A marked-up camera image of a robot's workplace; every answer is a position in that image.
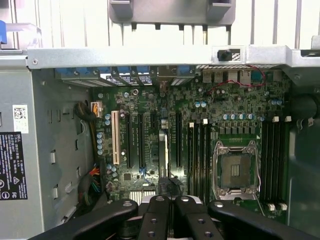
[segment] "black label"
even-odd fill
[[[0,132],[0,201],[28,199],[21,132]]]

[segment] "blue latch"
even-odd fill
[[[0,20],[0,44],[7,44],[7,26]]]

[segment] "cpu socket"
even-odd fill
[[[247,146],[224,146],[218,141],[213,152],[213,192],[218,200],[256,200],[261,180],[258,149],[251,140]]]

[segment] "sticker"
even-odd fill
[[[0,132],[0,201],[28,199],[21,132]]]
[[[12,105],[12,108],[14,131],[28,134],[28,105]]]

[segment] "beige pci slot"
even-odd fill
[[[119,111],[111,111],[113,164],[120,164]]]

